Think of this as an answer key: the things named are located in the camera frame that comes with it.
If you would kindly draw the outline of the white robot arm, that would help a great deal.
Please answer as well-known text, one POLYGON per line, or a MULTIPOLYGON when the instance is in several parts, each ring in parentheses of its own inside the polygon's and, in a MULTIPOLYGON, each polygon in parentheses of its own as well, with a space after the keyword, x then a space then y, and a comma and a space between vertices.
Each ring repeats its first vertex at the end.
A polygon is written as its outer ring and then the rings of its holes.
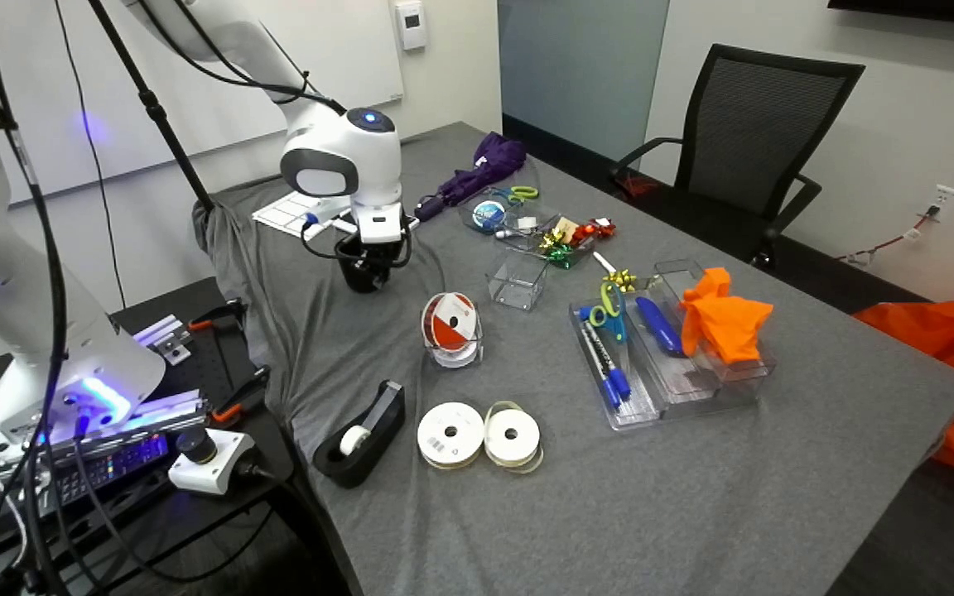
MULTIPOLYGON (((403 240, 400 140, 382 109, 345 109, 306 89, 274 37, 243 0, 127 0, 127 6, 185 58, 238 66, 288 119, 280 157, 296 194, 352 215, 352 234, 333 250, 352 290, 378 290, 403 240)), ((128 415, 167 363, 117 332, 95 296, 74 285, 58 247, 37 250, 8 221, 0 164, 0 340, 13 360, 0 378, 0 432, 28 441, 42 406, 66 388, 95 379, 103 415, 128 415)))

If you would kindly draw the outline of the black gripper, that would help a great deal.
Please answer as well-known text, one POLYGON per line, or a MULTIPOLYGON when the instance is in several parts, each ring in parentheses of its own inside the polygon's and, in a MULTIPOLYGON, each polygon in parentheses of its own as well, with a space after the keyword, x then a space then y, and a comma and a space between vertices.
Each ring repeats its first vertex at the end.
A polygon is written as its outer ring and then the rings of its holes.
POLYGON ((341 261, 349 253, 373 253, 378 261, 384 261, 392 272, 403 269, 410 261, 410 232, 409 232, 409 219, 403 215, 392 215, 389 224, 395 229, 392 240, 365 240, 365 224, 353 215, 338 215, 334 229, 341 232, 341 237, 334 240, 334 261, 341 269, 341 261))

